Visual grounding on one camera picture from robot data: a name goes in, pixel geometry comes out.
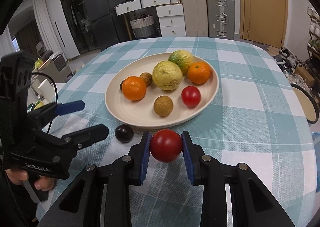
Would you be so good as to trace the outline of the left hand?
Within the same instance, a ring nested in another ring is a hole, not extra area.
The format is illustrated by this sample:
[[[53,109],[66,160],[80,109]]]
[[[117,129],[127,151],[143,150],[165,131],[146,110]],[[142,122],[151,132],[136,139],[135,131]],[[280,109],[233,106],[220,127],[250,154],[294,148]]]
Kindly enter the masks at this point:
[[[26,171],[19,168],[13,167],[11,169],[5,170],[9,180],[15,185],[21,185],[23,181],[29,179],[29,175]],[[54,187],[55,179],[40,176],[40,178],[35,181],[34,186],[37,190],[43,192],[49,191]]]

